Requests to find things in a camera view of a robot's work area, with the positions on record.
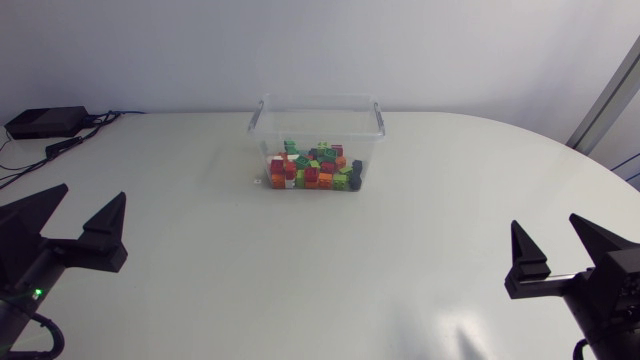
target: white wall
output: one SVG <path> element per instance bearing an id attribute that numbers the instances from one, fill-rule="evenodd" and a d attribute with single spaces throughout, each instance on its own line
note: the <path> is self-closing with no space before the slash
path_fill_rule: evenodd
<path id="1" fill-rule="evenodd" d="M 637 0 L 3 0 L 0 123 L 29 107 L 250 110 L 369 92 L 564 142 L 640 34 Z"/>

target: black cable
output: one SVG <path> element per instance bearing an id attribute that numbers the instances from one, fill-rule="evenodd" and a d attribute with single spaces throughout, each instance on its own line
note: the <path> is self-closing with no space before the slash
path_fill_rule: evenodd
<path id="1" fill-rule="evenodd" d="M 578 341 L 576 347 L 573 348 L 573 360 L 584 360 L 584 357 L 582 356 L 582 349 L 588 344 L 587 339 Z"/>
<path id="2" fill-rule="evenodd" d="M 7 135 L 7 141 L 5 141 L 2 146 L 0 146 L 0 151 L 2 151 L 2 149 L 4 149 L 4 146 L 7 145 L 8 143 L 12 142 L 13 139 L 11 138 L 11 136 L 9 136 L 9 131 L 7 129 L 4 130 L 4 133 Z"/>
<path id="3" fill-rule="evenodd" d="M 10 179 L 10 180 L 8 180 L 5 183 L 0 185 L 0 190 L 2 190 L 5 187 L 9 186 L 14 181 L 18 180 L 19 178 L 23 177 L 24 175 L 26 175 L 26 174 L 28 174 L 30 172 L 33 172 L 35 170 L 38 170 L 39 168 L 43 167 L 47 163 L 53 161 L 59 155 L 61 155 L 61 154 L 65 153 L 65 152 L 75 148 L 76 146 L 82 144 L 84 141 L 94 137 L 98 133 L 98 131 L 100 131 L 101 128 L 111 124 L 112 122 L 114 122 L 116 119 L 118 119 L 120 116 L 122 116 L 124 114 L 144 114 L 144 112 L 142 112 L 142 111 L 108 111 L 108 112 L 106 112 L 104 114 L 89 115 L 89 116 L 85 117 L 85 119 L 83 119 L 83 122 L 85 123 L 86 127 L 90 127 L 90 128 L 94 128 L 94 129 L 91 132 L 89 132 L 87 135 L 80 137 L 78 142 L 70 145 L 67 148 L 61 149 L 60 151 L 56 152 L 55 154 L 52 154 L 51 156 L 47 156 L 46 158 L 44 158 L 44 159 L 42 159 L 40 161 L 37 161 L 37 162 L 35 162 L 33 164 L 21 166 L 21 167 L 18 167 L 18 168 L 10 168 L 10 167 L 6 167 L 6 166 L 3 166 L 3 165 L 0 165 L 0 168 L 3 168 L 5 170 L 11 170 L 11 171 L 22 170 L 19 173 L 7 175 L 5 177 L 0 178 L 0 181 L 5 180 L 5 179 Z"/>
<path id="4" fill-rule="evenodd" d="M 622 165 L 624 165 L 624 164 L 628 163 L 629 161 L 631 161 L 631 160 L 633 160 L 633 159 L 637 158 L 638 156 L 640 156 L 640 153 L 637 153 L 637 154 L 633 155 L 632 157 L 628 158 L 627 160 L 625 160 L 625 161 L 621 162 L 620 164 L 618 164 L 618 165 L 616 165 L 616 166 L 612 167 L 612 168 L 611 168 L 611 171 L 613 171 L 613 170 L 615 170 L 615 169 L 619 168 L 620 166 L 622 166 Z"/>
<path id="5" fill-rule="evenodd" d="M 62 350 L 64 350 L 64 335 L 62 335 L 62 330 L 58 325 L 40 314 L 33 314 L 31 320 L 40 323 L 40 327 L 45 327 L 49 330 L 53 338 L 53 347 L 49 351 L 10 351 L 6 354 L 7 360 L 53 360 L 62 354 Z"/>

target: plastic bin handle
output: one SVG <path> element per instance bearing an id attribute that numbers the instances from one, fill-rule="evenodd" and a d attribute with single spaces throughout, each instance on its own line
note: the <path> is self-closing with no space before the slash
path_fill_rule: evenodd
<path id="1" fill-rule="evenodd" d="M 262 113 L 262 107 L 264 106 L 264 101 L 260 100 L 258 103 L 258 108 L 253 113 L 253 117 L 251 118 L 251 122 L 249 122 L 249 128 L 247 131 L 252 131 L 256 128 L 256 123 L 258 122 L 258 118 L 260 117 L 260 113 Z"/>
<path id="2" fill-rule="evenodd" d="M 376 119 L 378 119 L 378 128 L 382 132 L 382 135 L 384 135 L 387 131 L 384 128 L 384 121 L 382 120 L 382 113 L 380 113 L 380 106 L 378 105 L 377 102 L 373 103 L 373 109 L 376 112 Z"/>

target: red block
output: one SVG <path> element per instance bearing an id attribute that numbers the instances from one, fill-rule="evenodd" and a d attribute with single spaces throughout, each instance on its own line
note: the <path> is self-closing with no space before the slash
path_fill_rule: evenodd
<path id="1" fill-rule="evenodd" d="M 338 153 L 338 156 L 342 156 L 342 145 L 331 145 L 331 148 Z"/>
<path id="2" fill-rule="evenodd" d="M 323 173 L 333 174 L 334 170 L 335 170 L 335 165 L 333 163 L 323 162 L 322 164 L 320 164 L 320 171 Z"/>
<path id="3" fill-rule="evenodd" d="M 294 162 L 289 161 L 284 167 L 284 177 L 287 180 L 293 180 L 296 178 L 296 164 Z"/>
<path id="4" fill-rule="evenodd" d="M 317 182 L 318 181 L 318 168 L 308 167 L 304 169 L 304 181 L 305 182 Z"/>
<path id="5" fill-rule="evenodd" d="M 271 160 L 271 173 L 284 174 L 284 160 Z"/>

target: orange block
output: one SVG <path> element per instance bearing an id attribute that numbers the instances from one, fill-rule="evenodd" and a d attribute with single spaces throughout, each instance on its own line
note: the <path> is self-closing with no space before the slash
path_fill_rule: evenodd
<path id="1" fill-rule="evenodd" d="M 320 176 L 318 177 L 318 187 L 320 189 L 331 189 L 332 178 L 332 174 L 320 173 Z"/>
<path id="2" fill-rule="evenodd" d="M 347 166 L 347 158 L 344 156 L 338 156 L 336 158 L 336 170 L 340 170 L 345 166 Z"/>
<path id="3" fill-rule="evenodd" d="M 284 175 L 271 174 L 271 185 L 273 185 L 274 189 L 284 189 Z"/>

